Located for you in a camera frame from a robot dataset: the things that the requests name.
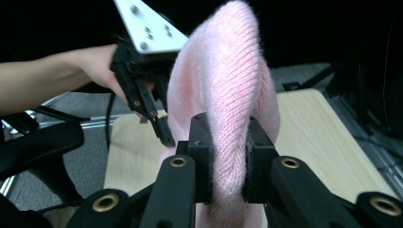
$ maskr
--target ribbed knit texture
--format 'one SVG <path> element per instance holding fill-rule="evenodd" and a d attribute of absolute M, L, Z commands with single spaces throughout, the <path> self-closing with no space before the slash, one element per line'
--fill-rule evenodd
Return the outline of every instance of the ribbed knit texture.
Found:
<path fill-rule="evenodd" d="M 274 142 L 278 103 L 259 50 L 257 19 L 242 1 L 219 8 L 189 37 L 168 87 L 168 124 L 176 141 L 187 141 L 191 118 L 207 112 L 214 144 L 213 195 L 198 205 L 197 227 L 260 227 L 261 205 L 243 202 L 245 144 L 254 116 Z M 161 159 L 174 155 L 166 148 Z"/>

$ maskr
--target white metal plate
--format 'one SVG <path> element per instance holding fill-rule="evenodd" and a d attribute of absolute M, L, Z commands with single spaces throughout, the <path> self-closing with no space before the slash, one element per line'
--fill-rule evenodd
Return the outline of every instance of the white metal plate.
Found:
<path fill-rule="evenodd" d="M 187 37 L 141 0 L 114 0 L 134 47 L 141 54 L 179 51 Z"/>

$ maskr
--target gray carpet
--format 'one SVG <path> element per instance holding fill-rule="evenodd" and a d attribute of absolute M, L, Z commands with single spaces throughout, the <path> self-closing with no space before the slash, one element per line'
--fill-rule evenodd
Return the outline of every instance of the gray carpet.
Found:
<path fill-rule="evenodd" d="M 284 91 L 283 83 L 294 81 L 303 83 L 327 66 L 328 64 L 314 64 L 273 69 L 272 76 L 277 92 Z M 315 85 L 315 88 L 324 93 L 324 88 L 331 78 L 332 76 L 326 78 Z M 398 157 L 391 155 L 389 151 L 402 153 L 403 142 L 387 137 L 377 132 L 375 128 L 372 136 L 367 135 L 356 122 L 353 110 L 342 98 L 329 98 L 326 93 L 324 95 L 336 114 L 357 138 L 358 143 L 373 161 L 374 166 L 396 194 L 402 198 L 402 162 Z M 106 114 L 108 98 L 109 95 L 107 94 L 68 93 L 54 100 L 51 106 L 72 115 L 99 117 L 102 120 Z M 129 109 L 121 101 L 116 100 L 112 114 L 127 113 L 130 113 Z M 42 123 L 54 121 L 40 115 L 37 118 Z M 65 155 L 67 171 L 83 197 L 103 188 L 107 159 L 105 128 L 102 125 L 86 128 L 85 135 L 85 145 Z M 22 210 L 42 209 L 60 203 L 59 199 L 53 196 L 43 183 L 27 172 L 18 175 L 10 194 L 10 200 Z"/>

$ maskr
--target pink sweater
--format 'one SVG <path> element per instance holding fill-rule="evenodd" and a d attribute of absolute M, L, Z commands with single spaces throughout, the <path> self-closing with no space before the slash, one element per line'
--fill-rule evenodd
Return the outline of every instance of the pink sweater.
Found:
<path fill-rule="evenodd" d="M 243 202 L 249 117 L 274 142 L 279 130 L 276 91 L 259 49 L 257 19 L 243 1 L 219 8 L 189 37 L 168 87 L 168 124 L 187 141 L 191 118 L 207 112 L 214 144 L 212 202 L 197 206 L 197 227 L 260 227 L 262 206 Z M 161 161 L 175 154 L 166 148 Z"/>

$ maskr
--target wooden table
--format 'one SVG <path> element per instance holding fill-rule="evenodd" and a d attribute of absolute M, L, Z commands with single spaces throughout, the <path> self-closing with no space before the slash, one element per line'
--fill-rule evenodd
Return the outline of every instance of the wooden table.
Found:
<path fill-rule="evenodd" d="M 276 149 L 280 155 L 305 161 L 331 192 L 351 202 L 364 191 L 395 197 L 320 92 L 279 93 L 278 103 L 281 128 Z M 115 122 L 105 188 L 132 195 L 156 179 L 163 146 L 150 123 L 139 120 L 128 115 Z"/>

